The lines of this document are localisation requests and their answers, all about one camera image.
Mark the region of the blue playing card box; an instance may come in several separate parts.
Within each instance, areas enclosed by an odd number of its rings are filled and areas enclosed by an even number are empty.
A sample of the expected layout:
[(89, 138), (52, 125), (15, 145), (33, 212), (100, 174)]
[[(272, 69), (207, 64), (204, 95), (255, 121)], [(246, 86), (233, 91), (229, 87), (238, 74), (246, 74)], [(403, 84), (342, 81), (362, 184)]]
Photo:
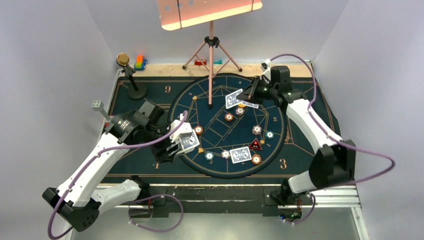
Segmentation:
[(196, 147), (200, 145), (198, 135), (193, 130), (190, 136), (185, 136), (180, 139), (179, 142), (179, 151), (177, 155), (187, 154), (192, 152)]

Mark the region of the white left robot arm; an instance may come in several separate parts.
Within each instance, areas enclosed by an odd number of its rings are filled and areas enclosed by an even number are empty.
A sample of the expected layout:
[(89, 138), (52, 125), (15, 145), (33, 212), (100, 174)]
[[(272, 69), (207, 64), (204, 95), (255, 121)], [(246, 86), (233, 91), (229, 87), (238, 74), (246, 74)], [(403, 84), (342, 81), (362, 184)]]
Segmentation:
[(132, 175), (121, 184), (98, 190), (111, 168), (131, 149), (150, 148), (157, 165), (171, 163), (175, 157), (191, 152), (198, 137), (183, 111), (177, 119), (158, 124), (164, 109), (146, 100), (139, 109), (114, 115), (95, 148), (78, 169), (60, 186), (49, 187), (43, 199), (72, 230), (88, 229), (104, 212), (132, 202), (151, 199), (150, 185)]

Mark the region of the red triangular dealer button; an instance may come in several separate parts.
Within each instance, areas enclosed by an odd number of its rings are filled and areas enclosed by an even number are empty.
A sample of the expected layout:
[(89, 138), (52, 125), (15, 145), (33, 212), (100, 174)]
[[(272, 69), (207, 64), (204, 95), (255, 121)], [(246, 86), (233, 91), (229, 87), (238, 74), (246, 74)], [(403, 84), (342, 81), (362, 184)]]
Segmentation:
[(257, 138), (253, 140), (248, 147), (252, 150), (259, 150), (259, 151), (263, 149), (261, 146), (261, 142)]

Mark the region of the blue backed playing card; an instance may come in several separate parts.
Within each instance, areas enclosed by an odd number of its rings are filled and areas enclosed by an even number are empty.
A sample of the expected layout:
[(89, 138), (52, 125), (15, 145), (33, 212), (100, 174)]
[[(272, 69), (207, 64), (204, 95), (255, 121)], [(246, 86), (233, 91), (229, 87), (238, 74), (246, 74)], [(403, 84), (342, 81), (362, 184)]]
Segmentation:
[(225, 96), (225, 108), (230, 109), (238, 104), (242, 103), (242, 100), (238, 99), (237, 96), (243, 92), (243, 89), (240, 88), (234, 92)]
[(245, 105), (245, 106), (251, 107), (251, 108), (255, 108), (255, 109), (259, 108), (259, 104), (257, 104), (257, 103), (251, 103), (251, 102), (243, 101), (242, 104)]
[(248, 146), (231, 149), (229, 153), (233, 164), (252, 160), (251, 151)]

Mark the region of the green poker chip stack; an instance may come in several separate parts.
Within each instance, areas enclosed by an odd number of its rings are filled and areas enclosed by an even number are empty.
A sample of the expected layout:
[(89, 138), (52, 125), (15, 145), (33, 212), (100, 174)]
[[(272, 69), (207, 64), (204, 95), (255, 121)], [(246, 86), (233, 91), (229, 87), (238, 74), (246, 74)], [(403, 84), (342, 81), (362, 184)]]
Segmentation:
[(206, 152), (204, 157), (206, 160), (212, 161), (214, 159), (214, 154), (212, 152)]

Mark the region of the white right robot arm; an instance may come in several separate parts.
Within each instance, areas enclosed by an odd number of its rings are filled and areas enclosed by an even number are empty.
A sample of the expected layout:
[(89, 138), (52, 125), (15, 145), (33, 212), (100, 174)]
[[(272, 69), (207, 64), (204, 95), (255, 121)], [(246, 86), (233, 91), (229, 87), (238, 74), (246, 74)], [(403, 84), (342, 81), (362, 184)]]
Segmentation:
[(238, 100), (262, 104), (271, 100), (293, 121), (310, 143), (315, 156), (308, 170), (285, 179), (277, 194), (270, 197), (280, 205), (291, 205), (309, 191), (339, 186), (354, 179), (355, 146), (331, 130), (312, 109), (306, 95), (293, 89), (290, 69), (285, 65), (267, 67), (261, 76), (237, 96)]

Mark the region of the orange poker chip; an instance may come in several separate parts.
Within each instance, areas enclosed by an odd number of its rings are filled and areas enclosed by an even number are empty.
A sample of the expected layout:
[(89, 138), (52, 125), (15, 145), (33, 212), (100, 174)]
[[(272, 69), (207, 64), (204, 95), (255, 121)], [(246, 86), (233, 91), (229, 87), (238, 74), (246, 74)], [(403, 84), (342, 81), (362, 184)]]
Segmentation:
[(231, 113), (226, 113), (224, 118), (226, 121), (232, 121), (234, 119), (234, 116)]
[(204, 131), (203, 127), (200, 125), (195, 126), (193, 129), (197, 135), (201, 135)]
[(262, 162), (262, 158), (259, 154), (252, 155), (251, 161), (255, 165), (259, 165)]

